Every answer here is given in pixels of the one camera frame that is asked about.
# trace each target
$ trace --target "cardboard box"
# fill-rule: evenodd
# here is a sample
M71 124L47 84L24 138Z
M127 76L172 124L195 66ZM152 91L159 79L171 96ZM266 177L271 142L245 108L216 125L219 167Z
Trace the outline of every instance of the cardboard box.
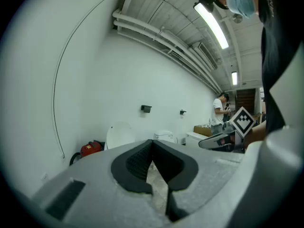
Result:
M207 128L207 127L199 127L199 126L194 126L194 130L195 133L207 136L207 137L211 137L212 133L211 133L211 129Z

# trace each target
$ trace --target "surgical mask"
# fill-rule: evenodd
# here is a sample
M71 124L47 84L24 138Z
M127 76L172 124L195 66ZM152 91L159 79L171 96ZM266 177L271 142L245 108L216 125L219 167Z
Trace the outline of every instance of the surgical mask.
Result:
M254 0L226 0L228 8L234 12L250 18L256 12Z

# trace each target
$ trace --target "fluorescent ceiling light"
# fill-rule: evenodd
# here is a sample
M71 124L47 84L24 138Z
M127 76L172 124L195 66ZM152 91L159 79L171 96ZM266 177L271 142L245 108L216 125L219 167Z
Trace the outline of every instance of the fluorescent ceiling light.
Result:
M194 6L194 9L203 17L205 22L209 25L209 27L212 29L215 37L218 39L220 46L222 49L225 49L229 47L228 42L224 36L223 31L221 30L219 24L213 17L212 13L209 13L205 7L201 4L198 3L196 6Z
M237 72L232 72L232 84L236 86L238 84L238 73Z

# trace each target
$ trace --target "person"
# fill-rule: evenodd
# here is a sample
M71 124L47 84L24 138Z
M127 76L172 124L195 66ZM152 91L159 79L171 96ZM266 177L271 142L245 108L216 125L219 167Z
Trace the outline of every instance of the person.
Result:
M224 110L230 112L229 103L226 104L226 107ZM229 114L224 114L223 122L227 122L227 121L229 121Z
M229 111L223 111L223 103L229 100L227 93L221 93L218 98L213 101L213 107L211 111L211 133L216 135L223 132L223 117L224 114L229 114Z
M252 128L244 139L244 147L263 140L267 134L281 129L284 119L270 94L271 87L284 73L303 41L301 14L302 0L214 0L222 9L250 18L258 14L262 31L262 82L265 92L266 121Z

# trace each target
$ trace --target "black shirt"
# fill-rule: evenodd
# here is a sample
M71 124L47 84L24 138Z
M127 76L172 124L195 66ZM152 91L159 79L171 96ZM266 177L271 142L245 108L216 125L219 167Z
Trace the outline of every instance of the black shirt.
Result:
M264 24L262 81L266 103L266 132L270 133L285 125L269 90L284 73L303 40L302 12L299 12L302 9L298 7L300 0L259 0L258 2L259 17Z

